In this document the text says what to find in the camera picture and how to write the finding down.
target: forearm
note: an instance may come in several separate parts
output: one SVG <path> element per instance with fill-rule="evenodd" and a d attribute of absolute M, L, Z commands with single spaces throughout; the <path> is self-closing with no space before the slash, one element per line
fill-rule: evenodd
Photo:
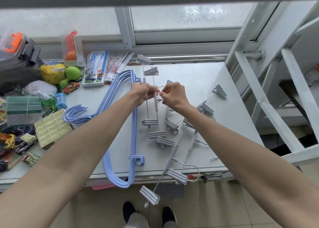
<path fill-rule="evenodd" d="M 49 226 L 88 180 L 137 106 L 136 101 L 133 93 L 126 94 L 47 150 L 25 176 L 0 196 L 0 202 L 5 204 L 0 212 L 1 221 L 8 221 L 10 227 Z M 23 219 L 10 217 L 17 213 L 23 213 Z"/>
<path fill-rule="evenodd" d="M 277 221 L 289 214 L 289 203 L 297 202 L 301 208 L 305 204 L 301 200 L 309 197 L 318 200 L 317 187 L 283 158 L 218 124 L 193 106 L 184 108 L 181 114 L 259 205 Z"/>

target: white table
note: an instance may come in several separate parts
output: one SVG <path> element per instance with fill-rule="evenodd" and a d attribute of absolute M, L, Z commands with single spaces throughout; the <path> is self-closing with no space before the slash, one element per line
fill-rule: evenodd
<path fill-rule="evenodd" d="M 216 121 L 229 129 L 236 131 L 237 133 L 263 145 L 256 128 L 251 121 L 251 118 L 242 102 L 238 91 L 226 69 L 224 63 L 198 63 L 198 64 L 173 64 L 173 65 L 157 65 L 159 69 L 159 76 L 155 76 L 155 84 L 163 86 L 166 84 L 166 80 L 179 81 L 185 86 L 186 95 L 189 102 L 197 106 L 202 101 L 212 95 L 212 89 L 220 84 L 227 94 L 227 99 L 215 95 L 206 104 L 214 110 L 214 118 Z M 134 73 L 143 78 L 142 68 L 140 66 L 126 67 L 126 69 L 134 70 Z M 151 76 L 147 76 L 148 83 L 153 83 Z M 82 104 L 89 107 L 88 113 L 94 113 L 101 103 L 108 86 L 97 87 L 81 87 L 67 96 L 68 106 L 74 106 Z M 127 93 L 130 89 L 130 83 L 127 81 L 119 90 L 114 101 L 118 100 L 121 96 Z M 148 102 L 150 118 L 156 118 L 154 110 L 154 101 Z M 166 114 L 166 106 L 159 103 L 159 124 L 160 128 L 164 128 L 164 119 Z M 143 166 L 136 166 L 136 182 L 152 182 L 158 179 L 158 175 L 162 173 L 168 158 L 170 156 L 171 148 L 166 147 L 162 149 L 156 145 L 156 139 L 148 139 L 149 131 L 157 131 L 157 126 L 152 126 L 150 130 L 146 126 L 141 125 L 141 121 L 147 118 L 146 104 L 143 104 L 138 108 L 138 143 L 137 154 L 145 157 L 145 164 Z M 172 112 L 169 114 L 169 119 L 173 122 L 177 122 L 181 119 L 181 115 Z M 167 130 L 167 138 L 177 142 L 184 129 L 184 125 L 179 125 L 179 133 L 174 135 Z M 188 128 L 180 143 L 180 147 L 176 153 L 176 157 L 181 162 L 185 161 L 187 149 L 190 144 L 190 139 L 194 133 L 194 130 Z M 129 170 L 129 155 L 130 155 L 130 137 L 131 137 L 131 117 L 129 117 L 124 123 L 119 134 L 115 138 L 114 142 L 110 146 L 112 165 L 114 172 L 121 178 L 125 179 L 128 176 Z M 35 147 L 32 152 L 42 155 L 44 153 L 38 146 Z M 201 172 L 226 172 L 227 168 L 219 159 L 212 159 L 216 155 L 206 145 L 201 143 L 195 143 L 193 149 L 187 159 L 187 164 L 196 165 Z M 171 168 L 181 170 L 182 165 L 179 163 L 172 163 Z M 0 174 L 0 185 L 2 189 L 17 181 L 27 171 L 29 167 L 25 163 L 19 163 L 12 170 Z M 195 169 L 187 169 L 183 173 L 194 173 Z M 109 181 L 106 178 L 103 163 L 100 162 L 95 168 L 87 185 L 106 185 Z"/>

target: floor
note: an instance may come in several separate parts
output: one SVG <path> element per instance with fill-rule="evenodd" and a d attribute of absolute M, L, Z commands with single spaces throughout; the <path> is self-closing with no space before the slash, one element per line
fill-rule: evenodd
<path fill-rule="evenodd" d="M 301 170 L 319 186 L 319 162 L 301 166 Z M 140 185 L 94 191 L 84 188 L 62 210 L 51 228 L 121 228 L 125 225 L 122 205 L 129 200 L 149 221 L 160 228 L 161 209 L 169 205 L 181 228 L 280 228 L 241 185 L 211 181 L 188 183 L 184 198 L 161 198 L 157 206 L 144 208 Z"/>

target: frosted glass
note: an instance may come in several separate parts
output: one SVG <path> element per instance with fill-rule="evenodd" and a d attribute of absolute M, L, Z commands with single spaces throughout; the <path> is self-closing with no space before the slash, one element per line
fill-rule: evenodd
<path fill-rule="evenodd" d="M 134 31 L 237 28 L 241 27 L 253 3 L 132 6 Z"/>
<path fill-rule="evenodd" d="M 29 37 L 58 37 L 77 30 L 80 36 L 119 35 L 114 7 L 0 9 L 0 27 Z"/>

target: foot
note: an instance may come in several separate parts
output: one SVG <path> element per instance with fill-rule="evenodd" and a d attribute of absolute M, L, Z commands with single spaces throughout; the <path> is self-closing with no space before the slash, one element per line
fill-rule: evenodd
<path fill-rule="evenodd" d="M 126 201 L 123 205 L 123 218 L 124 218 L 126 224 L 129 222 L 131 214 L 133 214 L 135 212 L 138 213 L 138 211 L 136 210 L 134 205 L 131 202 Z"/>
<path fill-rule="evenodd" d="M 173 221 L 176 222 L 176 216 L 173 210 L 169 206 L 165 206 L 162 210 L 162 223 L 163 226 L 166 222 Z"/>

